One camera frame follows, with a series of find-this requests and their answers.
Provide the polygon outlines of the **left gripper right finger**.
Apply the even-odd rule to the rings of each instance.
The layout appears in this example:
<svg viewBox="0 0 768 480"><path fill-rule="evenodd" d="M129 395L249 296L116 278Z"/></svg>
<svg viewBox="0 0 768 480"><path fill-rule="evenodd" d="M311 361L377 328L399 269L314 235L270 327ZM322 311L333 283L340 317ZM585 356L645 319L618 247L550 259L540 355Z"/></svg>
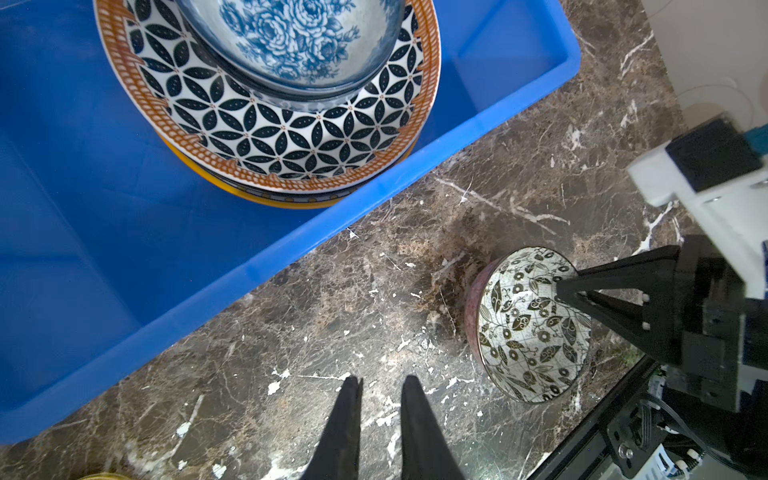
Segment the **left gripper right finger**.
<svg viewBox="0 0 768 480"><path fill-rule="evenodd" d="M402 479L463 479L415 375L401 394Z"/></svg>

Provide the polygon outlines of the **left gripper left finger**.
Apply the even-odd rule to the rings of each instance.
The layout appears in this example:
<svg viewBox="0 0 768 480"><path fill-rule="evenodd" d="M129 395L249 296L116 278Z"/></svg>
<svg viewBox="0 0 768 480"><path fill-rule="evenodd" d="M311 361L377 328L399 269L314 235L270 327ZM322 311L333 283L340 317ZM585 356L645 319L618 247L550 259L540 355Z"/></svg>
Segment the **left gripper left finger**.
<svg viewBox="0 0 768 480"><path fill-rule="evenodd" d="M363 380L347 377L302 479L359 477Z"/></svg>

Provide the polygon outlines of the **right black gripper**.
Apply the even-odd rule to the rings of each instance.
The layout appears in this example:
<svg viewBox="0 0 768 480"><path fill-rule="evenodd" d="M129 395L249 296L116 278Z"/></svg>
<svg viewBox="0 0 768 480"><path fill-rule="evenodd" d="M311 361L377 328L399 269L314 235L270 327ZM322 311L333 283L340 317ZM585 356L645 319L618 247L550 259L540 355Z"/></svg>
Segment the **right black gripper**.
<svg viewBox="0 0 768 480"><path fill-rule="evenodd" d="M739 368L758 301L702 235L581 270L557 295L653 359L678 370L675 388L724 411L741 410ZM638 290L643 305L604 290Z"/></svg>

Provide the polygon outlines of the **brown leaf pattern bowl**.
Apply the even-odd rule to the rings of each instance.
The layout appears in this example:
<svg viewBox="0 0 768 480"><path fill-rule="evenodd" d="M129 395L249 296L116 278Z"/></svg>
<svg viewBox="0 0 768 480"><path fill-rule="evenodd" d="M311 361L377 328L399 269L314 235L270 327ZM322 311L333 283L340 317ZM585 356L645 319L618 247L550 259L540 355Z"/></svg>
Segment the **brown leaf pattern bowl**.
<svg viewBox="0 0 768 480"><path fill-rule="evenodd" d="M588 361L591 319L564 303L557 283L577 276L555 250L534 246L480 272L465 307L473 355L510 399L550 402L572 387Z"/></svg>

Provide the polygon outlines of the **yellow rimmed polka dot plate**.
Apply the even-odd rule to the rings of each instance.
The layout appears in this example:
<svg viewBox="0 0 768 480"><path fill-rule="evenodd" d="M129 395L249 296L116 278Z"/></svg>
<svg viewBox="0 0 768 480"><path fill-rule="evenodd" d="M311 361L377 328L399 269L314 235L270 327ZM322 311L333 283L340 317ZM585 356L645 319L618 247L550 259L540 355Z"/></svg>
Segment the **yellow rimmed polka dot plate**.
<svg viewBox="0 0 768 480"><path fill-rule="evenodd" d="M159 132L156 132L156 134L179 160L181 160L188 168L205 179L207 182L236 197L264 206L289 210L314 210L329 208L341 200L349 197L362 186L369 183L369 180L366 180L355 186L346 187L340 190L332 191L330 193L322 194L283 194L260 190L255 187L248 187L238 184L233 180L227 179L222 175L219 175L212 170L199 165L194 160L180 152Z"/></svg>

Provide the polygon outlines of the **geometric pattern brown rimmed plate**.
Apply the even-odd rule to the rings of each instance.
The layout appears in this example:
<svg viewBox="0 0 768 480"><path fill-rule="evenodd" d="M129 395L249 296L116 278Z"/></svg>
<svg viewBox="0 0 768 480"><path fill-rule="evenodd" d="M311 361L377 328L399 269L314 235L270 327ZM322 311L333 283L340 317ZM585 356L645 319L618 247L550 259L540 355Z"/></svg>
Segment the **geometric pattern brown rimmed plate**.
<svg viewBox="0 0 768 480"><path fill-rule="evenodd" d="M318 111L263 101L209 57L172 1L97 1L109 63L149 124L213 172L274 192L361 184L407 156L437 97L435 6L406 5L386 66L345 103Z"/></svg>

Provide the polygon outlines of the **black striped white plate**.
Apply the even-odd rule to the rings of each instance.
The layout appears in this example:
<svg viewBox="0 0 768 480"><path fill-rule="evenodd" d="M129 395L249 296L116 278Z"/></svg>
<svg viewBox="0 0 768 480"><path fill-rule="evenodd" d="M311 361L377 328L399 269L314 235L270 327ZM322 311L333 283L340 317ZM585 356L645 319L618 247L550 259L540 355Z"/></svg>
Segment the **black striped white plate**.
<svg viewBox="0 0 768 480"><path fill-rule="evenodd" d="M356 190L359 189L358 186L354 186L354 187L334 190L331 192L312 193L312 194L295 193L295 192L274 192L274 191L265 190L263 188L246 185L246 184L237 182L235 180L228 179L225 176L219 175L216 173L213 174L213 177L249 195L262 198L262 199L274 200L279 203L310 204L310 203L321 203L321 202L335 202L345 197L348 197L349 195L351 195L352 193L354 193Z"/></svg>

